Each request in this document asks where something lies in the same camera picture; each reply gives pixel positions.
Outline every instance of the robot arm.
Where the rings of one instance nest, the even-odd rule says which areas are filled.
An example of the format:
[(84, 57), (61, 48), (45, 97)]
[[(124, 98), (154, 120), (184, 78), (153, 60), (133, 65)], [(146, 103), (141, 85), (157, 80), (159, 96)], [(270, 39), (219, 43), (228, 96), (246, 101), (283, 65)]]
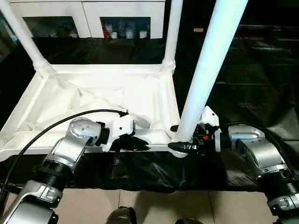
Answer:
[(110, 128), (87, 118), (71, 121), (66, 135), (45, 157), (35, 176), (1, 217), (0, 224), (56, 224), (58, 215), (52, 209), (58, 206), (85, 146), (101, 145), (103, 150), (109, 150), (120, 136), (134, 134), (134, 128), (129, 116), (120, 117)]
[(253, 171), (272, 214), (279, 217), (277, 223), (299, 223), (299, 193), (277, 148), (262, 131), (251, 126), (231, 126), (228, 134), (232, 148), (242, 155)]

